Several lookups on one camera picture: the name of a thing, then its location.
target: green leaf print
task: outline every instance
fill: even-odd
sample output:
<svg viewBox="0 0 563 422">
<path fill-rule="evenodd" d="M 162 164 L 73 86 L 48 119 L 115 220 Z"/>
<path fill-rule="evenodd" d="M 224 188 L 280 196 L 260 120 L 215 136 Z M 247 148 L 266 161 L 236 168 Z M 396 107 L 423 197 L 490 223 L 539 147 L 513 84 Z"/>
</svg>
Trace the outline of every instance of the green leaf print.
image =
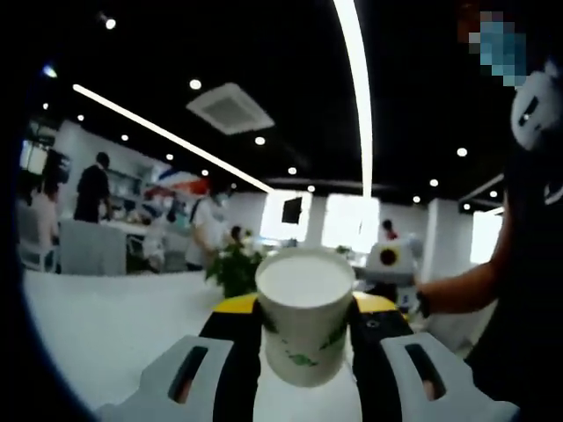
<svg viewBox="0 0 563 422">
<path fill-rule="evenodd" d="M 346 334 L 347 322 L 343 320 L 328 336 L 328 340 L 320 347 L 319 350 L 325 350 L 339 341 Z"/>
<path fill-rule="evenodd" d="M 272 332 L 273 334 L 278 333 L 278 329 L 275 327 L 274 321 L 266 312 L 262 312 L 262 323 L 264 324 L 266 331 Z"/>
<path fill-rule="evenodd" d="M 293 363 L 295 363 L 299 367 L 302 367 L 304 365 L 308 367 L 315 367 L 318 365 L 318 362 L 312 361 L 309 357 L 305 356 L 304 354 L 290 354 L 289 358 L 293 361 Z"/>
</svg>

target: wrist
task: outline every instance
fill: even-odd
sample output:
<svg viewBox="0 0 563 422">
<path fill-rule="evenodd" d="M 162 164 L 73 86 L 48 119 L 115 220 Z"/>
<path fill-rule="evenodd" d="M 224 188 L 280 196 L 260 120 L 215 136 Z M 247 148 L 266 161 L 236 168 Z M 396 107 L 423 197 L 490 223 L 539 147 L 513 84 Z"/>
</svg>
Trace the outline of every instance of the wrist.
<svg viewBox="0 0 563 422">
<path fill-rule="evenodd" d="M 430 316 L 430 302 L 428 300 L 428 296 L 421 289 L 419 289 L 416 292 L 416 299 L 419 303 L 418 311 L 422 314 L 423 317 L 428 318 Z"/>
</svg>

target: window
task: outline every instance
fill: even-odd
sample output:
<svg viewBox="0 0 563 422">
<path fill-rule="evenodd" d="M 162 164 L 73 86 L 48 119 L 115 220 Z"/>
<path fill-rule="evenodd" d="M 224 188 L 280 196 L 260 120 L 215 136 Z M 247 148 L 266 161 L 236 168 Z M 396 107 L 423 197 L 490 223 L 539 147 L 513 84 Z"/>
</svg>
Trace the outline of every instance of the window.
<svg viewBox="0 0 563 422">
<path fill-rule="evenodd" d="M 501 231 L 502 216 L 476 212 L 473 214 L 472 251 L 470 261 L 483 264 L 493 255 Z"/>
<path fill-rule="evenodd" d="M 292 200 L 302 197 L 301 214 L 299 215 L 298 224 L 289 224 L 282 222 L 283 203 L 286 200 Z M 260 236 L 274 240 L 296 239 L 302 242 L 307 236 L 307 227 L 309 225 L 309 212 L 311 210 L 312 194 L 308 192 L 297 191 L 273 191 L 266 197 L 264 206 L 264 214 L 262 215 L 262 224 L 260 226 Z"/>
<path fill-rule="evenodd" d="M 28 140 L 23 143 L 19 166 L 33 174 L 41 174 L 47 161 L 48 147 Z"/>
<path fill-rule="evenodd" d="M 322 244 L 347 246 L 369 253 L 379 232 L 379 201 L 354 195 L 333 194 L 326 202 Z"/>
</svg>

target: black shirt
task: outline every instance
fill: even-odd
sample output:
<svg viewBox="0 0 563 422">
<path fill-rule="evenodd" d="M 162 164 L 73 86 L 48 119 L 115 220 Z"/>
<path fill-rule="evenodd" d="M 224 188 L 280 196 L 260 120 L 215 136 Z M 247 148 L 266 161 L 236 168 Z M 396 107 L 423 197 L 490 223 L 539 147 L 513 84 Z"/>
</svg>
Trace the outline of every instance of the black shirt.
<svg viewBox="0 0 563 422">
<path fill-rule="evenodd" d="M 505 171 L 513 219 L 507 271 L 498 303 L 467 361 L 475 384 L 517 404 L 522 420 L 557 404 L 563 339 L 563 207 L 560 145 L 549 154 L 515 146 Z"/>
<path fill-rule="evenodd" d="M 99 221 L 99 203 L 109 196 L 109 183 L 106 172 L 96 164 L 82 173 L 78 182 L 77 209 L 75 220 L 84 222 Z"/>
</svg>

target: white shirt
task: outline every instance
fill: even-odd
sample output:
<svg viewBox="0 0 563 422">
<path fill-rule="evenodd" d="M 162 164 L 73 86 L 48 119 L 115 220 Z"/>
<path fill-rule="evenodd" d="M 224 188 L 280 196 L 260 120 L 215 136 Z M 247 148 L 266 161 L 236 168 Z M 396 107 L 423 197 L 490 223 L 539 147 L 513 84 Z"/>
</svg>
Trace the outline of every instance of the white shirt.
<svg viewBox="0 0 563 422">
<path fill-rule="evenodd" d="M 59 236 L 59 224 L 56 216 L 56 203 L 45 193 L 33 197 L 32 208 L 37 213 L 40 245 L 44 249 L 53 247 L 53 237 Z"/>
<path fill-rule="evenodd" d="M 212 249 L 219 249 L 223 246 L 225 221 L 224 210 L 219 207 L 211 198 L 203 198 L 195 210 L 192 229 L 201 227 L 203 241 Z M 194 236 L 188 239 L 186 249 L 186 262 L 195 266 L 205 264 L 205 254 L 203 249 L 195 242 Z"/>
<path fill-rule="evenodd" d="M 165 258 L 165 235 L 170 222 L 163 213 L 156 218 L 147 230 L 147 236 L 143 240 L 143 255 L 145 258 L 158 257 Z"/>
</svg>

